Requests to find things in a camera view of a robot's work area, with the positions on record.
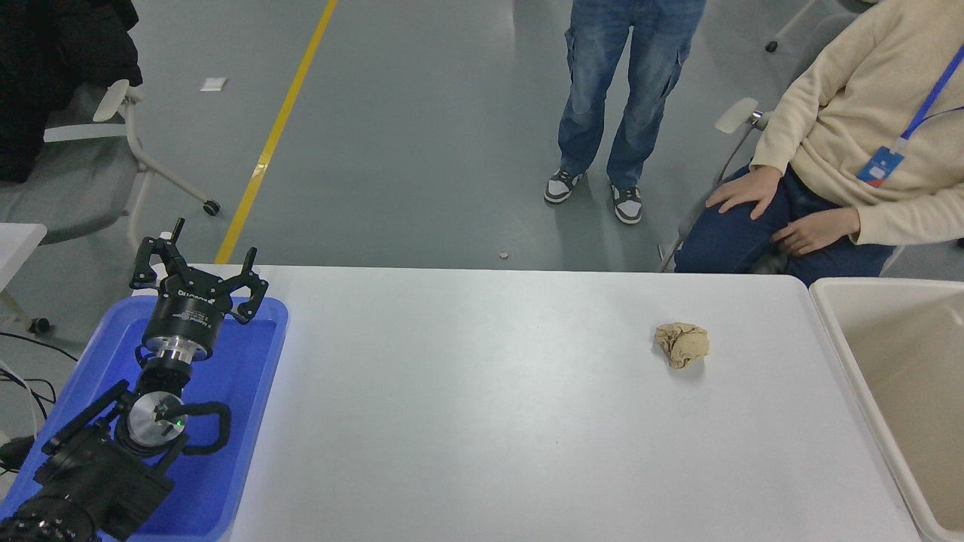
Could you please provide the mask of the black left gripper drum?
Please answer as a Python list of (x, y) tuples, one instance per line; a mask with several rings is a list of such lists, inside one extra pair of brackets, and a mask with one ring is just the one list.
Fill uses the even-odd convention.
[(154, 312), (142, 335), (142, 345), (151, 352), (182, 350), (193, 355), (210, 355), (230, 311), (230, 296), (196, 293), (179, 277), (160, 282)]

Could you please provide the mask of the seated person's right hand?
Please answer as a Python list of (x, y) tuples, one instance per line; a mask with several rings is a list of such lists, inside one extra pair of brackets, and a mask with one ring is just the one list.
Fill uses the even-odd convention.
[(716, 207), (719, 214), (726, 214), (737, 206), (750, 205), (749, 219), (756, 221), (773, 202), (783, 175), (784, 172), (775, 167), (752, 167), (747, 174), (713, 190), (704, 206), (706, 209)]

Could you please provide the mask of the seated person's left hand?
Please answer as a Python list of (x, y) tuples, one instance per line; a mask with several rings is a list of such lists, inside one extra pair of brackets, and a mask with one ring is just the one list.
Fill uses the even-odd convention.
[(847, 236), (859, 233), (859, 213), (854, 207), (837, 207), (792, 221), (771, 237), (781, 251), (804, 257), (822, 250)]

